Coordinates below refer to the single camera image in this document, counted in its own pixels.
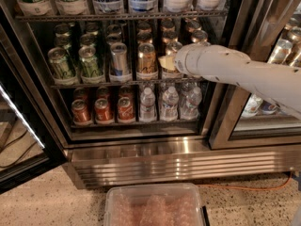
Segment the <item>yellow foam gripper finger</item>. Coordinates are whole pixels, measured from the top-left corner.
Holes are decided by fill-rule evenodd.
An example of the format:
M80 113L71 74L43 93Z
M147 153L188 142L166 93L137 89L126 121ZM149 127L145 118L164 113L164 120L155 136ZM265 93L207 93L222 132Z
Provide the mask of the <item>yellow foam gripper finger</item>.
M159 63L162 68L174 71L175 65L174 65L174 57L173 56L160 56L158 58Z

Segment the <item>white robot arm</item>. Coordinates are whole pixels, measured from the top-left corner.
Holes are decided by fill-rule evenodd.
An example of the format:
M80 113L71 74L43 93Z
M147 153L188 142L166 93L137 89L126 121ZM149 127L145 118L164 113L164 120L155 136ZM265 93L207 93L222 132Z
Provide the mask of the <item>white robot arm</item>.
M175 56L161 56L160 64L180 73L245 89L301 119L301 69L254 61L245 53L221 45L185 45Z

